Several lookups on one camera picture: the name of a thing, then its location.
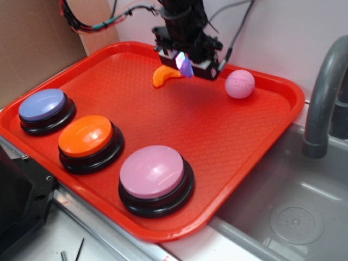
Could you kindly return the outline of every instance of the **purple button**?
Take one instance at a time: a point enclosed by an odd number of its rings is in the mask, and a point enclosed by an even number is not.
[[[120,181],[130,195],[149,200],[170,193],[183,175],[181,155],[173,148],[155,145],[142,148],[125,160]]]
[[[65,103],[65,96],[61,90],[47,89],[39,91],[26,98],[18,110],[25,121],[40,121],[52,116]]]

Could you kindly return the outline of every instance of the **red tray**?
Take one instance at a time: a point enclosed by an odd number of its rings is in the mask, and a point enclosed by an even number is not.
[[[153,242],[178,239],[204,226],[291,124],[305,101],[294,83],[250,70],[256,89],[248,98],[235,100],[227,95],[224,85],[227,76],[239,69],[234,66],[227,66],[213,82],[176,78],[156,89],[152,75],[160,65],[152,46],[117,43],[39,85],[0,113],[0,135],[126,231]],[[21,102],[47,88],[59,88],[74,100],[75,119],[98,114],[117,125],[126,141],[122,156],[97,173],[79,176],[65,171],[58,157],[61,131],[34,137],[20,128]],[[192,166],[196,178],[190,201],[159,219],[131,214],[117,191],[124,160],[149,145],[176,149]]]

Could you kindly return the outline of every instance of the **black button base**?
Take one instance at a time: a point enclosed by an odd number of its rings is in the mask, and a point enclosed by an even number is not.
[[[46,135],[65,127],[75,117],[76,106],[73,100],[68,98],[66,94],[64,94],[64,96],[64,105],[50,117],[40,121],[26,121],[19,116],[21,128],[30,135]]]
[[[74,174],[89,174],[109,166],[122,153],[125,147],[125,140],[122,132],[113,123],[113,136],[109,143],[100,151],[81,158],[73,158],[65,155],[59,149],[59,159],[64,168]]]
[[[180,184],[167,195],[150,200],[137,198],[126,192],[121,181],[119,181],[121,201],[130,212],[142,218],[161,218],[174,213],[188,202],[195,186],[193,170],[187,161],[183,159],[183,162],[184,177]]]

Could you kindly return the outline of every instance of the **stainless steel sink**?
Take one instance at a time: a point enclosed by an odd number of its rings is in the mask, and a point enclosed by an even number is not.
[[[263,260],[347,260],[348,142],[309,159],[302,136],[291,125],[210,225]]]

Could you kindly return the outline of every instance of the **pink button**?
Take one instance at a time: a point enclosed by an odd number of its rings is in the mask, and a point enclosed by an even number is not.
[[[162,197],[174,190],[184,176],[181,155],[161,145],[142,148],[123,163],[120,181],[130,195],[144,199]]]

